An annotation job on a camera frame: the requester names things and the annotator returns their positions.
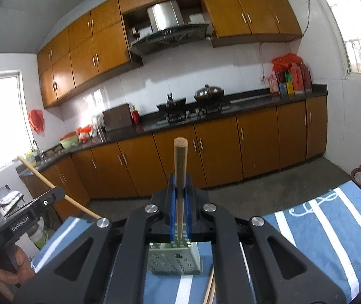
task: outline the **red plastic bag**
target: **red plastic bag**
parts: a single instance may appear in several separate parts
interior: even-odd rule
[[[31,110],[28,114],[28,121],[37,134],[44,132],[44,117],[42,110]]]
[[[289,52],[289,54],[285,54],[282,57],[277,57],[272,60],[273,70],[275,72],[285,71],[289,69],[293,63],[300,65],[302,62],[303,59],[300,56]]]

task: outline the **lower cabinet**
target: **lower cabinet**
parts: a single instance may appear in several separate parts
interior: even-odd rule
[[[195,130],[207,186],[242,180],[236,117],[199,123]]]
[[[327,146],[327,97],[306,99],[307,155],[312,158],[324,153]]]
[[[176,137],[184,137],[189,142],[187,172],[190,173],[192,177],[193,186],[195,188],[205,188],[207,184],[204,177],[195,128],[193,126],[176,128],[154,134],[155,144],[157,145],[166,179],[169,180],[169,174],[175,172],[174,140]]]
[[[276,108],[237,115],[244,178],[279,169]]]
[[[165,173],[152,135],[118,142],[118,147],[140,197],[166,188]]]
[[[305,102],[277,107],[280,168],[306,159],[307,116]]]
[[[101,181],[112,198],[137,197],[117,143],[92,149]]]

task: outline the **concrete floor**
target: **concrete floor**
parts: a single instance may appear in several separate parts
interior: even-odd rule
[[[349,175],[335,164],[317,158],[281,172],[208,191],[211,202],[225,207],[235,217],[250,218],[299,205],[348,180]],[[94,200],[89,208],[103,217],[119,220],[148,203],[149,198]]]

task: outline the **wooden stick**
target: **wooden stick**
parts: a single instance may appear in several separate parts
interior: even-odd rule
[[[210,276],[208,278],[208,282],[207,282],[207,288],[206,288],[206,293],[204,295],[204,299],[203,299],[203,303],[202,304],[207,304],[208,301],[208,297],[210,295],[210,289],[212,287],[212,283],[213,283],[213,277],[214,277],[214,265],[211,268],[211,272],[210,272]]]
[[[25,164],[25,166],[30,169],[32,171],[32,173],[34,175],[36,175],[40,180],[42,180],[47,186],[49,186],[50,188],[54,188],[55,185],[52,184],[48,179],[46,179],[43,175],[41,175],[31,164],[29,164],[27,162],[27,160],[25,158],[23,158],[22,156],[18,155],[17,158],[23,162]],[[87,213],[88,215],[94,217],[94,218],[101,218],[101,216],[99,216],[98,214],[96,214],[95,212],[93,212],[92,210],[89,210],[88,208],[82,206],[79,202],[76,202],[74,199],[72,199],[70,196],[65,194],[65,200],[67,200],[68,202],[70,202],[71,204],[73,204],[76,208],[79,208],[81,211]]]

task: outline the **red package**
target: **red package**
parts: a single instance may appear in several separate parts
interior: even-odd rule
[[[44,117],[42,110],[31,110],[28,114],[28,121],[37,134],[44,132]]]

